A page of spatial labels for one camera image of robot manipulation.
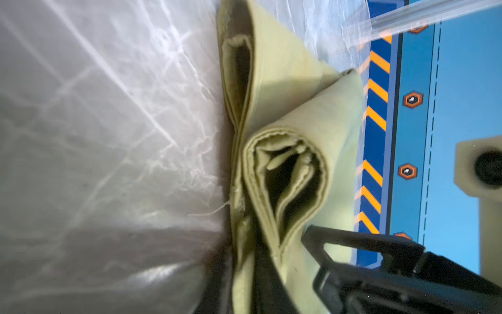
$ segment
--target blue surface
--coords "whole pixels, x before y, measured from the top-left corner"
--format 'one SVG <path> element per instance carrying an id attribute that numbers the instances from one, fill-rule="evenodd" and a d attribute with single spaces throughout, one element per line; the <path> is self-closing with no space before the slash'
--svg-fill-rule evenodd
<path id="1" fill-rule="evenodd" d="M 427 201 L 422 203 L 421 229 L 427 218 L 425 245 L 479 273 L 479 214 L 477 199 L 465 195 L 454 183 L 457 142 L 502 134 L 500 73 L 502 71 L 502 8 L 443 22 L 441 42 L 435 36 L 431 99 L 436 86 L 435 112 L 429 110 L 427 146 L 433 136 Z"/>
<path id="2" fill-rule="evenodd" d="M 382 13 L 391 11 L 396 7 L 401 7 L 404 0 L 372 0 L 369 2 L 369 9 L 371 15 L 374 17 Z M 385 233 L 387 225 L 387 195 L 389 184 L 389 164 L 390 164 L 390 151 L 392 139 L 392 121 L 394 112 L 394 89 L 395 89 L 395 75 L 396 75 L 396 62 L 398 50 L 398 36 L 393 36 L 392 44 L 380 39 L 371 43 L 371 49 L 380 57 L 387 60 L 391 65 L 391 74 L 389 75 L 382 68 L 371 62 L 369 65 L 369 77 L 375 81 L 380 87 L 389 93 L 389 103 L 381 99 L 373 90 L 368 91 L 367 104 L 371 107 L 380 117 L 387 119 L 391 117 L 387 123 L 386 130 L 378 126 L 370 117 L 366 118 L 365 130 L 365 148 L 364 158 L 366 161 L 375 168 L 375 170 L 383 177 L 384 184 L 380 186 L 377 181 L 366 171 L 362 173 L 362 185 L 368 189 L 371 195 L 382 204 L 382 212 L 379 212 L 369 203 L 365 196 L 361 197 L 360 211 L 365 213 L 371 223 L 377 228 L 380 233 Z M 358 224 L 360 232 L 369 233 L 369 229 L 364 223 Z M 358 250 L 357 264 L 363 267 L 374 268 L 380 265 L 382 257 L 375 252 L 367 252 Z"/>
<path id="3" fill-rule="evenodd" d="M 405 232 L 414 241 L 419 237 L 433 43 L 434 26 L 403 34 L 390 234 Z M 423 104 L 413 109 L 403 106 L 403 97 L 412 91 L 424 94 Z M 398 176 L 398 167 L 407 163 L 418 168 L 418 177 Z"/>

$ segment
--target plastic bag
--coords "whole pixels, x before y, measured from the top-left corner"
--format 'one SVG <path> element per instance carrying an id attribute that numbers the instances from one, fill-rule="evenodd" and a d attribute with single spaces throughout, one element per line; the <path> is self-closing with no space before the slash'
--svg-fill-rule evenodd
<path id="1" fill-rule="evenodd" d="M 363 0 L 261 2 L 340 71 L 369 53 Z M 197 307 L 228 244 L 217 6 L 0 3 L 0 312 Z"/>

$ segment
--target orange hexagon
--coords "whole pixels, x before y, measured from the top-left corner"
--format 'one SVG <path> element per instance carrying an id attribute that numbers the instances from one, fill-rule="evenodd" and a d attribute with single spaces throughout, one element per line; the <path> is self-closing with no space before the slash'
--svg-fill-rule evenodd
<path id="1" fill-rule="evenodd" d="M 406 180 L 416 178 L 418 176 L 418 168 L 412 164 L 399 166 L 398 175 Z"/>
<path id="2" fill-rule="evenodd" d="M 412 34 L 418 34 L 418 33 L 421 33 L 424 29 L 426 29 L 428 27 L 429 26 L 426 25 L 426 26 L 422 26 L 422 27 L 419 27 L 419 28 L 415 28 L 415 29 L 410 30 L 410 33 L 412 33 Z"/>
<path id="3" fill-rule="evenodd" d="M 401 238 L 406 238 L 408 240 L 412 240 L 412 238 L 409 235 L 407 235 L 406 233 L 404 233 L 404 232 L 394 233 L 394 236 L 401 237 Z"/>
<path id="4" fill-rule="evenodd" d="M 413 91 L 403 97 L 403 105 L 409 108 L 415 108 L 424 103 L 424 94 Z"/>

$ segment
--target fabric fold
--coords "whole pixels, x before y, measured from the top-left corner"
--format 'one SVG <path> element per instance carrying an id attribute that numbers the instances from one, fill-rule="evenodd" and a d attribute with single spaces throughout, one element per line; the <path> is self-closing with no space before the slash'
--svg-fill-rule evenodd
<path id="1" fill-rule="evenodd" d="M 300 312 L 319 312 L 323 307 L 311 288 L 318 266 L 300 236 L 316 220 L 353 229 L 355 154 L 364 110 L 360 77 L 317 60 L 254 1 L 223 0 L 217 27 L 225 104 L 235 130 L 234 312 L 250 313 L 253 307 L 257 241 L 268 247 Z M 333 253 L 339 261 L 350 260 L 347 251 Z"/>

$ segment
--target dashed line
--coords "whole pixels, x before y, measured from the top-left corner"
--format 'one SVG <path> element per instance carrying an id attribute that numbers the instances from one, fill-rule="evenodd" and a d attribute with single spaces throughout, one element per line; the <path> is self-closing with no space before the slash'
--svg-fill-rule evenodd
<path id="1" fill-rule="evenodd" d="M 428 166 L 428 175 L 427 175 L 427 188 L 426 188 L 426 194 L 425 194 L 425 212 L 424 212 L 424 234 L 422 237 L 422 245 L 425 245 L 425 229 L 426 229 L 426 224 L 427 224 L 427 207 L 429 203 L 429 182 L 431 179 L 431 161 L 432 161 L 432 138 L 433 138 L 433 132 L 434 132 L 434 115 L 436 114 L 436 95 L 438 92 L 438 72 L 439 72 L 439 53 L 440 53 L 440 44 L 441 44 L 441 26 L 442 22 L 439 23 L 439 35 L 438 35 L 438 54 L 437 54 L 437 64 L 436 64 L 436 81 L 434 83 L 434 104 L 432 107 L 432 122 L 431 122 L 431 145 L 430 145 L 430 152 L 429 152 L 429 166 Z"/>

